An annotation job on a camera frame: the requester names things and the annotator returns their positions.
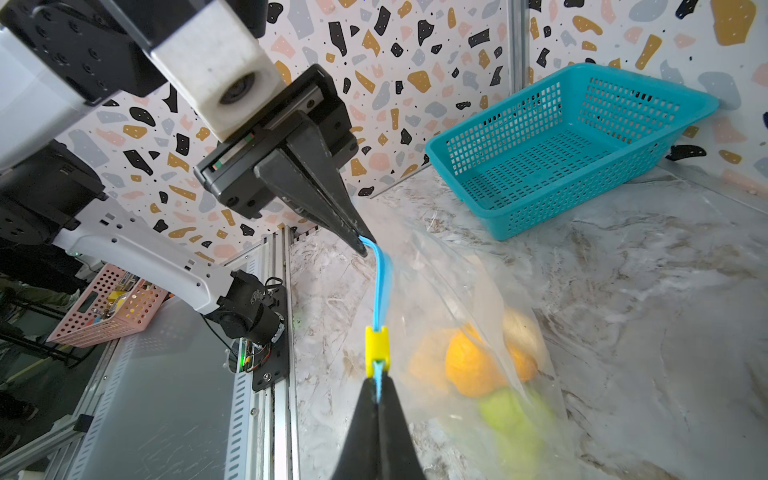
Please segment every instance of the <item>floor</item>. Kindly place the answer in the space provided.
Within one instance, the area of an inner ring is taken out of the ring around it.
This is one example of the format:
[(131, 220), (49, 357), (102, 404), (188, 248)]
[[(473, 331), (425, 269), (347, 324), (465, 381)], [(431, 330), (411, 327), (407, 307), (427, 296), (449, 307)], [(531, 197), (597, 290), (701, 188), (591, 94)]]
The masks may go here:
[[(15, 325), (24, 330), (25, 335), (30, 338), (47, 336), (57, 323), (55, 319), (46, 316), (26, 313), (16, 321)], [(90, 350), (90, 348), (75, 349), (72, 353), (76, 356), (84, 356)], [(85, 360), (71, 369), (62, 362), (48, 361), (45, 365), (38, 367), (33, 376), (8, 387), (7, 391), (16, 399), (30, 402), (39, 408), (37, 415), (28, 422), (0, 419), (2, 432), (6, 435), (22, 436), (16, 448), (49, 432), (56, 420), (72, 414), (103, 352), (104, 345), (97, 346)], [(6, 356), (6, 358), (6, 361), (12, 365), (7, 366), (8, 368), (0, 366), (0, 369), (7, 371), (7, 376), (39, 360), (26, 354), (18, 357)], [(31, 469), (40, 471), (44, 468), (45, 463), (39, 462)]]

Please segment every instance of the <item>green fruit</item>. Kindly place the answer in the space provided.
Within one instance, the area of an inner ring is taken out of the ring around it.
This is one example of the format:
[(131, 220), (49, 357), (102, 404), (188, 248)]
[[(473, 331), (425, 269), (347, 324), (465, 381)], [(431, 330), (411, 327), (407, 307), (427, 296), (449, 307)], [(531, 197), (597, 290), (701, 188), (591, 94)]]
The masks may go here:
[(478, 402), (485, 423), (497, 432), (498, 454), (510, 478), (534, 478), (544, 446), (537, 430), (553, 420), (549, 408), (533, 391), (528, 400), (513, 389), (501, 389)]

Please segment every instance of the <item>blue plastic basket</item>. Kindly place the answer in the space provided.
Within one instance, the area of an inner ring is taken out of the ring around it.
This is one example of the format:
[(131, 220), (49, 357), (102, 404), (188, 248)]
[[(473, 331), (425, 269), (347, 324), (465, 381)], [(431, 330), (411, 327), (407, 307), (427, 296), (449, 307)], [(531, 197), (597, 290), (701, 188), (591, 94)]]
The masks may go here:
[(497, 240), (506, 240), (650, 170), (708, 94), (579, 64), (437, 135), (435, 169)]

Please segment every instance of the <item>black mounting plate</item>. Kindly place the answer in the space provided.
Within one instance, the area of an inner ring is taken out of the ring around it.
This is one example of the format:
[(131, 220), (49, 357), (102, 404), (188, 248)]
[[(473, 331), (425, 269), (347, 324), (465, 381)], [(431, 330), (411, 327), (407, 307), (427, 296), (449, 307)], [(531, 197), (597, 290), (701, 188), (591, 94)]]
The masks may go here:
[[(272, 307), (272, 311), (279, 313), (286, 322), (285, 330), (276, 343), (272, 345), (272, 352), (270, 358), (253, 371), (253, 391), (260, 392), (267, 387), (279, 382), (282, 379), (287, 379), (290, 371), (290, 344), (288, 339), (288, 329), (290, 318), (288, 317), (288, 290), (284, 285), (270, 287), (272, 297), (277, 301), (277, 304)], [(253, 359), (258, 363), (261, 360), (261, 356), (257, 356)]]

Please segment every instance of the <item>shoe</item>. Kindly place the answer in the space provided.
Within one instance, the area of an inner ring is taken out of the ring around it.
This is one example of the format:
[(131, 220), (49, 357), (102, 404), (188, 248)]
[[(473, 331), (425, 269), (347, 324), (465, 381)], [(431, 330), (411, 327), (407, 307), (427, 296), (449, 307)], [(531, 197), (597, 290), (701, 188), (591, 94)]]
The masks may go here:
[(21, 439), (21, 435), (3, 435), (0, 437), (0, 457), (6, 456), (15, 449)]
[(34, 405), (32, 405), (30, 403), (26, 407), (24, 407), (24, 411), (22, 412), (23, 413), (22, 419), (25, 422), (29, 422), (30, 420), (32, 420), (35, 417), (35, 415), (38, 414), (39, 411), (40, 411), (40, 409), (38, 407), (36, 407), (36, 406), (34, 406)]

